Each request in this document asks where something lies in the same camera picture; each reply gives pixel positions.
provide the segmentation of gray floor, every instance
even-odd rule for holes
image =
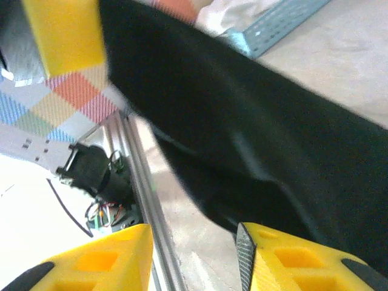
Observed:
[[[386,11],[385,0],[332,0],[259,61],[388,128]],[[143,122],[139,131],[188,289],[241,290],[232,238],[186,197]]]

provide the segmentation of electrical wire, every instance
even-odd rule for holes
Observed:
[[[60,203],[60,205],[62,206],[63,210],[65,210],[67,216],[70,217],[70,219],[84,232],[86,233],[89,237],[93,237],[93,234],[86,230],[78,221],[77,219],[74,218],[74,216],[67,210],[66,206],[63,204],[61,198],[59,197],[57,191],[55,190],[54,186],[53,186],[53,183],[51,182],[50,179],[46,179],[48,184],[50,185],[51,189],[53,190],[54,192],[54,195],[56,196],[56,199],[58,200],[58,202]]]

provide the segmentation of yellow plastic part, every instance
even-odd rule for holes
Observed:
[[[315,242],[244,223],[257,244],[251,291],[373,291],[341,262],[359,258]]]
[[[23,0],[47,76],[105,60],[98,0]]]
[[[138,224],[48,259],[54,268],[32,291],[147,291],[151,226]]]

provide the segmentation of pastel checkered fabric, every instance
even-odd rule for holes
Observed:
[[[193,23],[211,0],[158,0],[153,5]],[[0,75],[0,122],[26,132],[74,142],[115,110],[128,112],[124,98],[107,80],[105,65],[15,87]]]

